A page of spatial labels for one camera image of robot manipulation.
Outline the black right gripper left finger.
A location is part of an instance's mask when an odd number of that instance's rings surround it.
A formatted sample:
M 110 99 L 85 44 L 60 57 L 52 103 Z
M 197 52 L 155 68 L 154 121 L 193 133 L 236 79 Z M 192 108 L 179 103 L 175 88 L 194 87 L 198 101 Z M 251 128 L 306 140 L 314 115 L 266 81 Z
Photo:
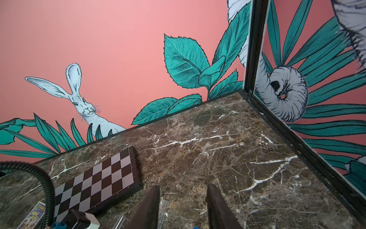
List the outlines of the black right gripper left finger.
M 152 186 L 141 201 L 125 229 L 157 229 L 160 206 L 160 187 Z

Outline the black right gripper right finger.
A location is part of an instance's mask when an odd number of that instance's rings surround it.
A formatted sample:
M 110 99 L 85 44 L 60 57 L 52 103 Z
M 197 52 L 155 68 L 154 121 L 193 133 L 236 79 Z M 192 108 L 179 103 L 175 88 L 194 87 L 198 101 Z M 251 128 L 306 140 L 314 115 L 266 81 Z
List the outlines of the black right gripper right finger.
M 206 203 L 208 210 L 208 224 L 210 229 L 242 229 L 235 215 L 231 212 L 214 184 L 208 184 Z

